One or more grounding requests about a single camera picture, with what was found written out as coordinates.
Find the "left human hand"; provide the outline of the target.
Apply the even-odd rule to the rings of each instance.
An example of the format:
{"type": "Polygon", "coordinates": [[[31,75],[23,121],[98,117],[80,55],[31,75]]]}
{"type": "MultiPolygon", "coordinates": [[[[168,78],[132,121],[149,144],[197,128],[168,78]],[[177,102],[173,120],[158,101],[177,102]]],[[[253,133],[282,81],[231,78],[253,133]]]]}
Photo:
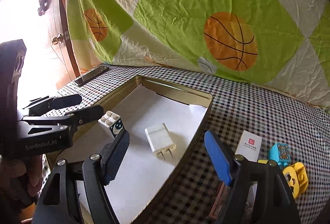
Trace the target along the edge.
{"type": "Polygon", "coordinates": [[[11,180],[23,175],[28,176],[24,190],[34,197],[42,186],[42,156],[30,158],[28,167],[22,160],[10,160],[1,156],[1,223],[19,223],[16,208],[10,205],[10,199],[17,194],[11,187],[11,180]]]}

